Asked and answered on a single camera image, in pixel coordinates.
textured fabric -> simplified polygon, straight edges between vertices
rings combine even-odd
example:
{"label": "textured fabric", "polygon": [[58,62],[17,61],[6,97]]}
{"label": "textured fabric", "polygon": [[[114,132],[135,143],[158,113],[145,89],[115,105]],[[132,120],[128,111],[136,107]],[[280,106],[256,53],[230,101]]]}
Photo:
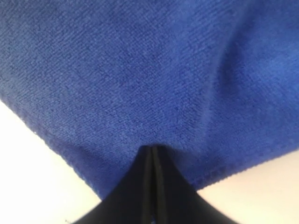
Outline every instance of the textured fabric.
{"label": "textured fabric", "polygon": [[1,100],[100,197],[141,145],[197,189],[299,147],[298,61],[294,0],[0,2]]}

white surface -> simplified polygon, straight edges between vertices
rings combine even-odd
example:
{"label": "white surface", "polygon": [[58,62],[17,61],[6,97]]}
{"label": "white surface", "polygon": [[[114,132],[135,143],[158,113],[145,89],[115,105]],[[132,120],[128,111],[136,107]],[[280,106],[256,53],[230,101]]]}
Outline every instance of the white surface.
{"label": "white surface", "polygon": [[[100,201],[0,102],[0,223],[67,224]],[[199,191],[241,224],[299,224],[299,152]]]}

